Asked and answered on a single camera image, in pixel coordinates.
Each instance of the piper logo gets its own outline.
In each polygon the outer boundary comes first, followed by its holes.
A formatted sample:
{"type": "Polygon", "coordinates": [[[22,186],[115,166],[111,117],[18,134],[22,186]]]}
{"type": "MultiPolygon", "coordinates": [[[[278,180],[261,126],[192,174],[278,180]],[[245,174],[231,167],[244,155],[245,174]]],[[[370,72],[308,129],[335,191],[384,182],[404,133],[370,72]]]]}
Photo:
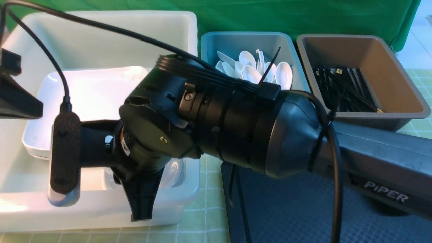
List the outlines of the piper logo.
{"type": "Polygon", "coordinates": [[[370,188],[372,191],[378,194],[385,194],[387,197],[392,198],[398,202],[405,203],[408,200],[408,196],[404,195],[400,192],[391,190],[385,186],[377,185],[375,182],[368,181],[366,182],[365,188],[370,188]]]}

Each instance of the bin of spoons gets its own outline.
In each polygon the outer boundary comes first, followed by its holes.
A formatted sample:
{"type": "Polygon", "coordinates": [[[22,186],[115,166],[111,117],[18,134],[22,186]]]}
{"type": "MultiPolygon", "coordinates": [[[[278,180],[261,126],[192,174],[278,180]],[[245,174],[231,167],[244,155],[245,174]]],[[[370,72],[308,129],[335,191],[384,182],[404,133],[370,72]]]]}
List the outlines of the bin of spoons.
{"type": "Polygon", "coordinates": [[[201,58],[230,77],[255,84],[270,67],[265,82],[279,84],[282,90],[310,92],[291,38],[283,33],[209,32],[201,38],[201,58]]]}

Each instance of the black foam pad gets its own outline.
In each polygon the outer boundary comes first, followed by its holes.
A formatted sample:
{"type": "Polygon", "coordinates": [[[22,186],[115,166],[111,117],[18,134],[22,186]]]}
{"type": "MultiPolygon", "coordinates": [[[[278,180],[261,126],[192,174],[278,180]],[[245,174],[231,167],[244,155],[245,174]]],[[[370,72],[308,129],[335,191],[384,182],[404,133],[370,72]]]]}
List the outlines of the black foam pad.
{"type": "Polygon", "coordinates": [[[51,146],[51,188],[67,194],[80,181],[81,121],[73,112],[59,114],[53,125],[51,146]]]}

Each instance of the gray plastic bin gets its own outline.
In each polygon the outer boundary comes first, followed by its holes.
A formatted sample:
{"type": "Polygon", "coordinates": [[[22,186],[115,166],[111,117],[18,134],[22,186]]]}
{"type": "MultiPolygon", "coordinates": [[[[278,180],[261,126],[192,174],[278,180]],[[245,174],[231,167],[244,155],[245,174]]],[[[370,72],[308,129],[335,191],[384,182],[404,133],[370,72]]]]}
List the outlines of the gray plastic bin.
{"type": "Polygon", "coordinates": [[[275,64],[288,63],[292,68],[292,90],[310,92],[310,88],[303,71],[300,59],[295,51],[291,38],[279,32],[209,32],[201,37],[201,59],[215,66],[219,61],[216,51],[220,51],[235,61],[241,51],[255,53],[260,49],[264,53],[266,62],[270,62],[281,47],[275,64]]]}
{"type": "Polygon", "coordinates": [[[430,115],[425,99],[382,39],[366,35],[308,34],[299,36],[297,45],[312,93],[323,105],[312,68],[316,64],[330,68],[342,65],[362,69],[375,103],[384,111],[337,112],[336,120],[397,131],[412,119],[430,115]]]}

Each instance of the black mat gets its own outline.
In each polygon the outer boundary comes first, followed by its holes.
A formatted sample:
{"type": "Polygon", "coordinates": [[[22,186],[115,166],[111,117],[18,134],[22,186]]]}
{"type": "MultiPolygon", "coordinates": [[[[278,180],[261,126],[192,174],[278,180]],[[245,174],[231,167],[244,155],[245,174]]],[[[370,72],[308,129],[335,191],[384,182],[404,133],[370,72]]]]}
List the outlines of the black mat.
{"type": "MultiPolygon", "coordinates": [[[[330,241],[331,180],[308,172],[277,180],[237,167],[231,207],[231,168],[229,163],[221,166],[232,243],[330,241]]],[[[374,205],[344,189],[342,243],[432,243],[432,222],[413,215],[389,217],[374,205]]]]}

